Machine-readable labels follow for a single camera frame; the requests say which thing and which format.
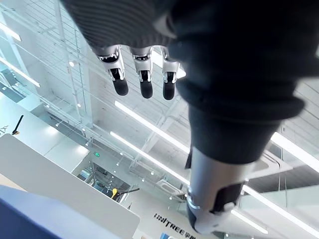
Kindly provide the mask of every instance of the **ceiling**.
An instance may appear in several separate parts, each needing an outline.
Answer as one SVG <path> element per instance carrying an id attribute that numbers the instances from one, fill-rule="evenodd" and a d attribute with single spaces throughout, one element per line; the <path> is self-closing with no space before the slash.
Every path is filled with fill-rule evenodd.
<path id="1" fill-rule="evenodd" d="M 67 12 L 55 0 L 3 0 L 0 3 L 3 20 L 18 32 L 22 41 L 11 44 L 4 42 L 0 33 L 0 44 L 12 47 L 7 60 L 21 66 L 41 85 L 36 88 L 19 78 L 26 94 L 36 94 L 50 104 L 45 108 L 57 120 L 76 126 L 81 137 L 92 140 L 94 147 L 108 152 L 116 160 L 123 160 L 125 167 L 138 177 L 149 178 L 150 171 L 155 183 L 165 178 L 179 188 L 180 182 L 165 174 L 134 150 L 110 136 L 112 131 L 144 152 L 151 155 L 183 177 L 190 171 L 184 166 L 187 154 L 141 123 L 118 109 L 118 101 L 156 125 L 183 145 L 190 145 L 190 129 L 186 102 L 178 95 L 171 101 L 162 96 L 161 68 L 154 65 L 151 99 L 144 99 L 132 56 L 127 47 L 122 47 L 129 93 L 118 96 L 103 65 L 88 47 Z M 297 88 L 296 95 L 305 99 L 307 106 L 300 116 L 283 122 L 279 132 L 314 156 L 319 156 L 319 81 L 305 79 Z M 124 152 L 124 159 L 119 152 Z M 252 179 L 249 184 L 259 192 L 275 191 L 319 184 L 319 176 L 299 160 L 282 151 L 280 159 L 294 169 L 274 175 Z"/>

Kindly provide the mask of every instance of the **linear led light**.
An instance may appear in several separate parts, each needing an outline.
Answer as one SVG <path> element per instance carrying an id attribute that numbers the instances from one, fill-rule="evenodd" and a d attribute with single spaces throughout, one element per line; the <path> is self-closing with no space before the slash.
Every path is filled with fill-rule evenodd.
<path id="1" fill-rule="evenodd" d="M 179 179 L 180 181 L 182 181 L 183 183 L 189 185 L 189 181 L 182 177 L 181 175 L 179 175 L 178 173 L 174 172 L 173 170 L 171 170 L 170 168 L 168 168 L 167 166 L 165 166 L 164 164 L 162 164 L 161 162 L 157 161 L 156 159 L 154 159 L 153 157 L 149 156 L 147 153 L 143 152 L 142 150 L 140 150 L 139 148 L 137 148 L 136 146 L 132 145 L 131 143 L 127 142 L 125 139 L 123 139 L 122 137 L 118 136 L 117 134 L 115 134 L 114 132 L 110 132 L 110 135 L 113 136 L 114 138 L 116 138 L 117 140 L 119 140 L 120 142 L 124 143 L 125 145 L 127 145 L 128 147 L 130 147 L 132 150 L 136 151 L 137 153 L 139 153 L 141 156 L 143 156 L 144 158 L 148 159 L 149 161 L 151 161 L 152 163 L 156 164 L 158 167 L 162 168 L 163 170 L 165 170 L 167 173 L 171 174 L 172 176 L 174 176 L 175 178 Z"/>
<path id="2" fill-rule="evenodd" d="M 14 65 L 10 64 L 9 62 L 7 62 L 5 59 L 3 59 L 2 57 L 0 57 L 0 61 L 2 63 L 4 63 L 6 66 L 8 66 L 9 68 L 13 69 L 15 72 L 17 72 L 19 75 L 21 75 L 22 77 L 26 78 L 28 81 L 30 81 L 32 84 L 40 87 L 40 84 L 35 81 L 34 79 L 32 79 L 31 77 L 27 76 L 26 74 L 24 74 L 22 71 L 20 71 L 18 68 L 16 68 Z"/>
<path id="3" fill-rule="evenodd" d="M 236 216 L 236 217 L 238 217 L 240 220 L 244 221 L 245 223 L 247 223 L 248 225 L 252 226 L 253 228 L 257 229 L 261 233 L 268 234 L 268 231 L 266 229 L 264 229 L 263 227 L 261 227 L 257 223 L 253 222 L 252 220 L 248 219 L 244 215 L 240 214 L 238 211 L 231 210 L 231 214 Z"/>
<path id="4" fill-rule="evenodd" d="M 168 142 L 174 144 L 176 147 L 180 148 L 185 153 L 189 153 L 189 148 L 188 147 L 186 147 L 185 145 L 183 145 L 182 143 L 180 143 L 179 141 L 177 141 L 173 137 L 169 136 L 167 133 L 165 133 L 164 131 L 160 130 L 159 128 L 157 128 L 155 125 L 153 125 L 150 122 L 148 122 L 143 117 L 139 116 L 137 113 L 135 113 L 132 110 L 130 110 L 129 108 L 125 107 L 124 105 L 122 105 L 118 101 L 115 101 L 114 104 L 115 104 L 115 106 L 117 108 L 119 108 L 123 112 L 127 113 L 129 116 L 133 117 L 134 119 L 136 119 L 138 122 L 142 123 L 147 128 L 153 130 L 155 133 L 157 133 L 159 136 L 161 136 L 164 139 L 166 139 Z"/>
<path id="5" fill-rule="evenodd" d="M 290 140 L 275 132 L 271 141 L 319 173 L 319 161 Z"/>
<path id="6" fill-rule="evenodd" d="M 269 207 L 272 210 L 274 210 L 276 213 L 279 213 L 284 218 L 286 218 L 289 221 L 291 221 L 292 223 L 296 224 L 298 227 L 302 228 L 303 230 L 305 230 L 306 232 L 308 232 L 311 235 L 315 236 L 316 238 L 319 238 L 319 232 L 318 231 L 316 231 L 315 229 L 313 229 L 312 227 L 310 227 L 309 225 L 307 225 L 306 223 L 304 223 L 300 219 L 296 218 L 292 214 L 288 213 L 286 210 L 282 209 L 278 205 L 276 205 L 273 202 L 269 201 L 268 199 L 266 199 L 265 197 L 260 195 L 258 192 L 256 192 L 252 188 L 248 187 L 247 185 L 244 185 L 243 186 L 243 190 L 246 193 L 248 193 L 251 196 L 253 196 L 254 198 L 256 198 L 258 201 L 260 201 L 263 204 L 265 204 L 267 207 Z"/>
<path id="7" fill-rule="evenodd" d="M 173 170 L 171 170 L 170 168 L 168 168 L 164 164 L 160 163 L 159 161 L 157 161 L 156 159 L 154 159 L 153 157 L 151 157 L 147 153 L 143 152 L 142 150 L 140 150 L 136 146 L 134 146 L 131 143 L 127 142 L 125 139 L 123 139 L 122 137 L 118 136 L 114 132 L 111 131 L 110 135 L 113 136 L 114 138 L 116 138 L 117 140 L 119 140 L 120 142 L 124 143 L 126 146 L 130 147 L 131 149 L 133 149 L 135 152 L 139 153 L 144 158 L 146 158 L 149 161 L 151 161 L 152 163 L 156 164 L 158 167 L 162 168 L 167 173 L 171 174 L 172 176 L 174 176 L 175 178 L 179 179 L 181 182 L 183 182 L 183 183 L 185 183 L 185 184 L 187 184 L 189 186 L 189 181 L 186 178 L 184 178 L 181 175 L 179 175 L 178 173 L 174 172 Z M 243 220 L 244 222 L 248 223 L 249 225 L 251 225 L 255 229 L 259 230 L 260 232 L 262 232 L 264 234 L 268 234 L 267 230 L 265 230 L 264 228 L 262 228 L 258 224 L 254 223 L 250 219 L 246 218 L 244 215 L 240 214 L 239 212 L 237 212 L 235 210 L 232 210 L 231 213 L 233 215 L 237 216 L 238 218 L 240 218 L 241 220 Z"/>
<path id="8" fill-rule="evenodd" d="M 156 51 L 152 51 L 151 60 L 159 67 L 163 68 L 163 57 L 160 54 L 158 54 Z M 181 68 L 179 68 L 177 71 L 176 77 L 179 79 L 184 76 L 186 76 L 186 72 L 183 71 Z"/>
<path id="9" fill-rule="evenodd" d="M 0 29 L 4 31 L 6 34 L 12 36 L 14 39 L 21 41 L 19 34 L 12 31 L 10 28 L 8 28 L 6 25 L 3 25 L 1 22 L 0 22 Z"/>

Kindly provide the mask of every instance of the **white wall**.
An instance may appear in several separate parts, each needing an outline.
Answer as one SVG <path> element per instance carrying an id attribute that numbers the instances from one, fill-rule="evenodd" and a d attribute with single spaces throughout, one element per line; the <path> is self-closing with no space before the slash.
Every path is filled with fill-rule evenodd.
<path id="1" fill-rule="evenodd" d="M 11 133 L 21 115 L 24 117 L 16 137 L 66 171 L 72 172 L 89 153 L 85 147 L 0 93 L 0 127 L 8 125 L 6 132 Z"/>
<path id="2" fill-rule="evenodd" d="M 65 203 L 120 238 L 132 238 L 140 219 L 131 211 L 10 134 L 0 137 L 0 152 L 0 174 L 15 184 Z"/>

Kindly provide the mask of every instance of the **unitree logo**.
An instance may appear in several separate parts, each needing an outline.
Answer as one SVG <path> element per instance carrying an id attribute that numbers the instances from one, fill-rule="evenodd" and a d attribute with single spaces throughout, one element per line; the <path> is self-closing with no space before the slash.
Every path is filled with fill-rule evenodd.
<path id="1" fill-rule="evenodd" d="M 154 218 L 160 221 L 161 223 L 165 224 L 165 227 L 169 227 L 175 232 L 181 234 L 182 236 L 185 236 L 185 238 L 189 239 L 196 239 L 196 237 L 192 236 L 190 233 L 186 232 L 185 230 L 181 229 L 180 227 L 176 226 L 172 222 L 170 222 L 167 218 L 164 218 L 160 216 L 159 214 L 155 213 Z"/>

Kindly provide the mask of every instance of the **white ceiling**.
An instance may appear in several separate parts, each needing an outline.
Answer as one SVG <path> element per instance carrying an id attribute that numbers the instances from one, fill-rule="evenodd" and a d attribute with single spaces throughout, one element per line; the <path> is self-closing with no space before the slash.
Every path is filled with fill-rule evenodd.
<path id="1" fill-rule="evenodd" d="M 60 38 L 54 4 L 55 0 L 3 0 L 0 3 L 0 10 L 8 26 L 18 32 L 22 39 L 16 46 L 22 58 L 19 64 L 24 64 L 29 75 L 41 84 L 39 89 L 28 89 L 55 102 L 61 111 L 72 115 L 77 121 L 102 135 L 114 150 L 125 151 L 128 158 L 146 162 L 138 157 L 136 152 L 112 138 L 110 131 L 187 177 L 189 171 L 184 170 L 187 158 L 184 152 L 114 106 L 114 102 L 119 101 L 189 146 L 187 105 L 178 93 L 171 101 L 163 98 L 161 68 L 154 65 L 154 94 L 151 99 L 144 99 L 140 93 L 140 83 L 131 54 L 127 47 L 122 47 L 129 93 L 125 97 L 118 96 L 103 65 L 89 49 L 64 9 L 61 9 L 61 15 L 65 39 Z M 68 67 L 62 40 L 67 45 L 68 59 L 78 63 L 75 67 Z M 68 70 L 71 71 L 78 103 L 82 105 L 79 109 L 80 116 L 75 111 L 76 103 Z M 306 109 L 300 116 L 286 120 L 280 131 L 310 154 L 319 156 L 319 81 L 300 83 L 296 95 L 306 100 Z M 284 160 L 294 166 L 301 165 L 291 156 L 284 157 Z M 158 170 L 154 165 L 146 164 Z"/>

